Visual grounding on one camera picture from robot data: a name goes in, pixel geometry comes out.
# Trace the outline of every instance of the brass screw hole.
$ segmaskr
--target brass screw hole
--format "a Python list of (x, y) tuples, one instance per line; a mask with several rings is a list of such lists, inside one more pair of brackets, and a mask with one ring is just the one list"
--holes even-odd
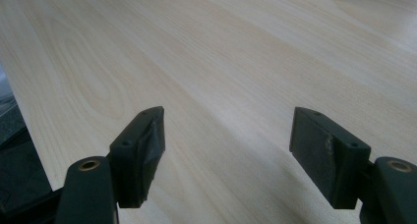
[(98, 167), (98, 165), (100, 165), (100, 162), (98, 162), (97, 160), (88, 160), (88, 161), (85, 161), (84, 163), (80, 164), (79, 170), (83, 171), (83, 172), (87, 172), (89, 170), (92, 170), (92, 169)]
[(408, 173), (408, 172), (413, 171), (413, 169), (411, 168), (409, 164), (406, 164), (400, 161), (390, 160), (387, 162), (387, 164), (389, 165), (390, 168), (399, 172)]

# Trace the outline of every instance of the black plastic bracket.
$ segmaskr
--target black plastic bracket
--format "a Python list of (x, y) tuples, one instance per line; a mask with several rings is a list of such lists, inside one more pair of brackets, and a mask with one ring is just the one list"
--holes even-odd
[(138, 114), (110, 145), (106, 157), (89, 157), (70, 166), (62, 189), (5, 213), (6, 224), (119, 223), (122, 208), (140, 207), (165, 150), (162, 107)]
[(295, 108), (290, 151), (330, 205), (354, 209), (369, 224), (416, 223), (417, 167), (392, 157), (369, 161), (371, 148), (325, 115)]

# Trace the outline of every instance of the light wood grain surface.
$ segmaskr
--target light wood grain surface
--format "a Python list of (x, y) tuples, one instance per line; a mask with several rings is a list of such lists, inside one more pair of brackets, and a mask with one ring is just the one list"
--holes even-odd
[(359, 223), (288, 151), (293, 109), (417, 163), (416, 29), (417, 0), (0, 0), (0, 61), (54, 189), (165, 108), (121, 223)]

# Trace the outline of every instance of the clamp jaw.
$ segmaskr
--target clamp jaw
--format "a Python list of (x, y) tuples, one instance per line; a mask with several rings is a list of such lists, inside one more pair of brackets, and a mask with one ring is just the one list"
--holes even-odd
[(165, 150), (163, 108), (138, 114), (110, 145), (106, 157), (71, 165), (65, 185), (10, 213), (7, 224), (115, 224), (117, 206), (138, 208), (147, 200), (150, 183)]
[(359, 198), (361, 223), (416, 223), (414, 164), (393, 157), (372, 163), (367, 144), (327, 116), (300, 107), (289, 149), (334, 209), (354, 209)]

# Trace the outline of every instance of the dark floor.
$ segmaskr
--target dark floor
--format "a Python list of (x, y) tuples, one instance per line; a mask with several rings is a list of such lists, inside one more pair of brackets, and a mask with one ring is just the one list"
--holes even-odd
[(16, 105), (0, 114), (0, 206), (9, 212), (51, 192)]

